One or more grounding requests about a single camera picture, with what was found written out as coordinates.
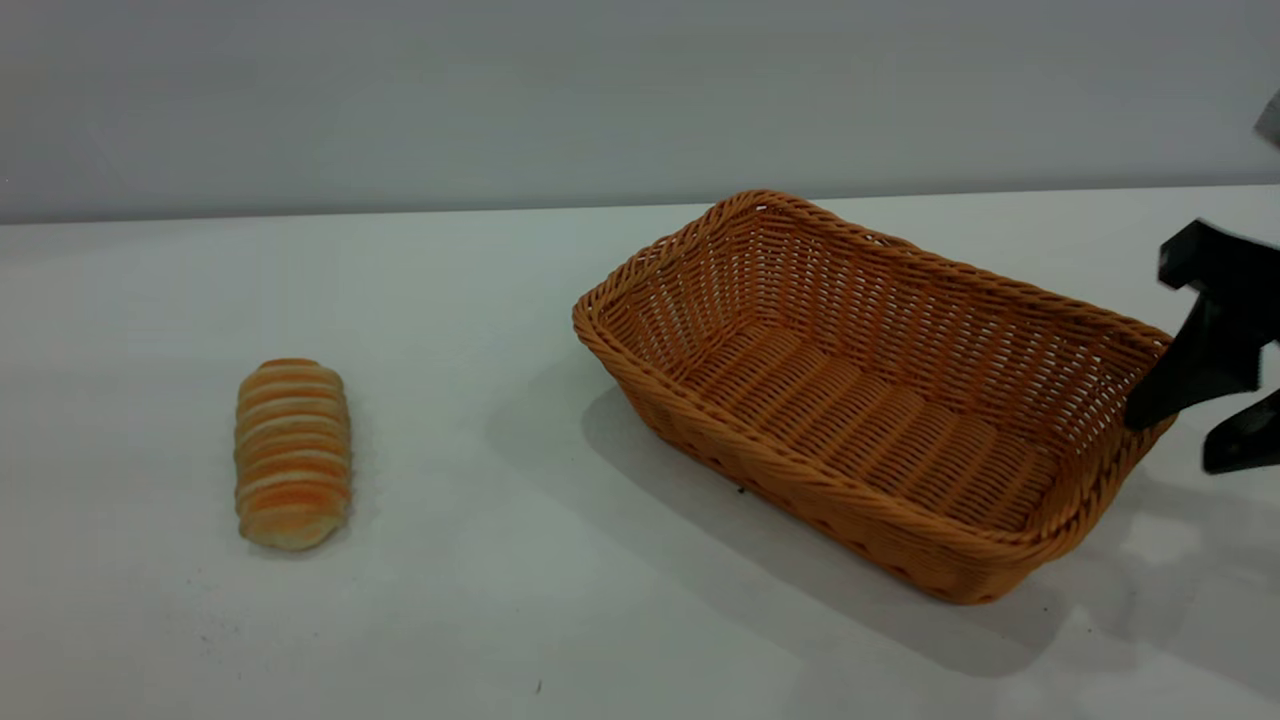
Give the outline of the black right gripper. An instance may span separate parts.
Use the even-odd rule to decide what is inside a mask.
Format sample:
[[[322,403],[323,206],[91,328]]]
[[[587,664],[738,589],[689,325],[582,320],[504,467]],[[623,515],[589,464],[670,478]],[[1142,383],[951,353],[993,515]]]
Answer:
[[[1279,337],[1279,250],[1193,220],[1160,246],[1158,282],[1196,305],[1172,343],[1128,395],[1124,424],[1143,430],[1211,400],[1260,388],[1261,348]],[[1216,425],[1206,474],[1279,465],[1279,391]]]

